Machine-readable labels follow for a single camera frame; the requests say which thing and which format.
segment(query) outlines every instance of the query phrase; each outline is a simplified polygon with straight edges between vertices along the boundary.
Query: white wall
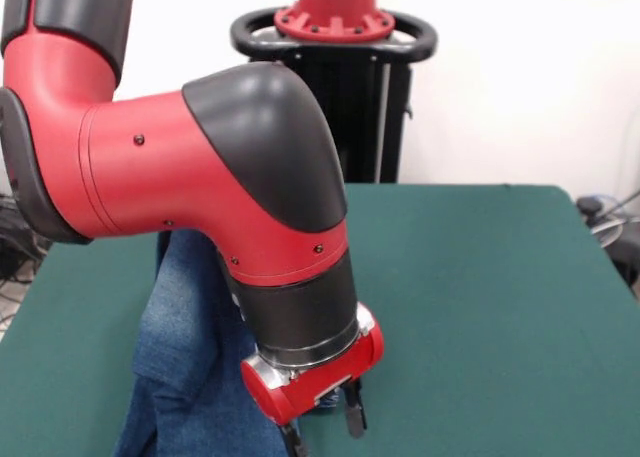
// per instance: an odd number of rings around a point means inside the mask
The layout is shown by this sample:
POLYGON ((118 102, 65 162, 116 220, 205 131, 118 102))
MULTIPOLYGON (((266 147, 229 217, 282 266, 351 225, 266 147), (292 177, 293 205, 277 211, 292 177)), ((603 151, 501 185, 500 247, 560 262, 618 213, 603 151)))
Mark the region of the white wall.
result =
MULTIPOLYGON (((640 0, 379 0, 441 38, 415 67, 404 182, 640 186, 640 0)), ((240 14, 292 0, 135 0, 118 98, 245 61, 240 14)), ((0 179, 0 189, 6 182, 0 179)))

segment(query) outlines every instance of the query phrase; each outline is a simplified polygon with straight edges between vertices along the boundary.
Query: black cylindrical segment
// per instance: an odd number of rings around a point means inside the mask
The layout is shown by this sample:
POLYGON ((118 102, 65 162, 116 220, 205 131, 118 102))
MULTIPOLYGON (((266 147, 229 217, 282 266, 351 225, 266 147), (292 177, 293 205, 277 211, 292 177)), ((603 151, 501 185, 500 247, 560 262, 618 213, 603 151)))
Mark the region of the black cylindrical segment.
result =
POLYGON ((326 272, 293 285, 254 287, 229 280, 260 353, 274 366, 311 367, 340 355, 358 336, 348 251, 326 272))

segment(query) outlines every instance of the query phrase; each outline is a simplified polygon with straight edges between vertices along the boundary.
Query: black handle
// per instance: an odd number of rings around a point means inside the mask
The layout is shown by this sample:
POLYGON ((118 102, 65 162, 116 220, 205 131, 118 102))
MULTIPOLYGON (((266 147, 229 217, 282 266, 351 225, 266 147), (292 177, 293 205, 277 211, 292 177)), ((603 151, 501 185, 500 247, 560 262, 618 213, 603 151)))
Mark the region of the black handle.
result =
POLYGON ((263 9, 236 19, 231 26, 234 48, 256 60, 287 60, 302 56, 327 59, 376 59, 385 63, 412 63, 430 58, 436 51, 438 35, 435 29, 416 17, 389 12, 396 19, 395 30, 412 36, 411 42, 381 40, 355 44, 330 44, 293 40, 279 33, 255 35, 258 30, 274 26, 277 8, 263 9))

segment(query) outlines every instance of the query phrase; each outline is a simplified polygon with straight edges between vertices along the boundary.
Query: black cable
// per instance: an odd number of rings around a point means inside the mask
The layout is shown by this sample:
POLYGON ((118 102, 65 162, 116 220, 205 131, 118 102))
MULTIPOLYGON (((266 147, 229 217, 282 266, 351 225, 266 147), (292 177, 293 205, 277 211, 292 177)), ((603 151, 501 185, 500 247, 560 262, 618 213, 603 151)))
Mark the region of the black cable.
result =
POLYGON ((12 235, 9 235, 9 234, 6 234, 6 233, 0 233, 0 239, 4 239, 7 242, 9 242, 10 244, 14 245, 21 252, 23 252, 24 254, 28 255, 33 260, 38 261, 38 260, 42 259, 42 257, 35 255, 31 250, 27 249, 26 246, 24 246, 18 239, 16 239, 12 235))
POLYGON ((627 197, 625 200, 620 202, 618 205, 616 205, 616 206, 612 207, 611 209, 607 210, 604 214, 600 214, 598 216, 598 219, 602 220, 602 219, 606 218, 607 216, 613 214, 615 211, 622 209, 625 205, 627 205, 631 201, 636 200, 638 197, 640 197, 640 189, 638 189, 636 192, 631 194, 629 197, 627 197))
POLYGON ((22 304, 21 300, 9 297, 7 294, 3 294, 2 292, 0 292, 0 299, 8 300, 9 302, 13 302, 14 304, 22 304))
POLYGON ((20 285, 31 285, 31 284, 33 284, 33 279, 21 280, 21 279, 18 279, 17 277, 14 277, 14 276, 9 277, 8 281, 12 282, 14 284, 20 284, 20 285))
POLYGON ((16 314, 10 314, 10 315, 7 315, 6 317, 3 317, 2 319, 0 319, 0 325, 4 324, 8 320, 13 319, 15 316, 16 314))
POLYGON ((8 225, 9 227, 16 227, 16 223, 18 223, 17 220, 12 220, 11 217, 7 217, 2 213, 0 213, 0 221, 5 222, 5 224, 8 225))
POLYGON ((0 280, 6 281, 16 277, 27 262, 33 261, 13 245, 0 239, 0 280))

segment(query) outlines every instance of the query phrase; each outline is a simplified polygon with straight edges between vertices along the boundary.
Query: cable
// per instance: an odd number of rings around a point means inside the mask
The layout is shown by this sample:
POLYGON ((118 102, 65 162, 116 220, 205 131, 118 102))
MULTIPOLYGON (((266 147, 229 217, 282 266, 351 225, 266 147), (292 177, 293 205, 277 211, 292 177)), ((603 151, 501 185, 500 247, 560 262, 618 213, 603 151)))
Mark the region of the cable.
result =
POLYGON ((7 316, 4 316, 2 319, 0 319, 0 325, 4 324, 5 322, 12 320, 14 317, 16 316, 16 313, 13 314, 9 314, 7 316))
POLYGON ((14 304, 22 304, 21 300, 9 297, 7 294, 3 294, 2 292, 0 292, 0 299, 8 300, 9 302, 13 302, 14 304))
POLYGON ((38 239, 35 235, 33 236, 33 245, 36 247, 36 249, 38 249, 38 252, 42 254, 42 258, 40 260, 43 260, 47 255, 49 255, 49 251, 47 249, 45 249, 44 247, 40 247, 40 245, 38 244, 38 239))
POLYGON ((33 284, 33 279, 21 280, 21 279, 18 279, 17 277, 9 277, 9 282, 13 282, 14 284, 20 284, 20 285, 31 285, 33 284))
POLYGON ((42 257, 35 255, 31 250, 27 249, 24 245, 22 245, 22 243, 16 239, 14 236, 9 235, 7 233, 0 233, 0 239, 4 239, 7 242, 9 242, 10 244, 14 245, 15 247, 17 247, 21 252, 23 252, 24 254, 28 255, 31 259, 33 260, 41 260, 42 257))
POLYGON ((598 199, 598 200, 606 200, 608 202, 611 202, 613 205, 615 206, 619 206, 618 208, 620 210, 622 210, 623 214, 626 217, 629 217, 629 214, 627 212, 627 210, 625 209, 624 205, 620 205, 620 201, 614 197, 613 195, 607 195, 607 194, 594 194, 594 195, 589 195, 588 197, 592 198, 592 199, 598 199))
POLYGON ((611 209, 607 210, 604 214, 601 214, 598 216, 599 219, 604 219, 605 217, 613 214, 616 210, 619 210, 621 208, 624 208, 625 205, 629 204, 630 202, 636 200, 638 197, 640 197, 640 189, 635 191, 633 194, 631 194, 629 197, 627 197, 626 199, 624 199, 622 202, 620 202, 618 205, 612 207, 611 209))

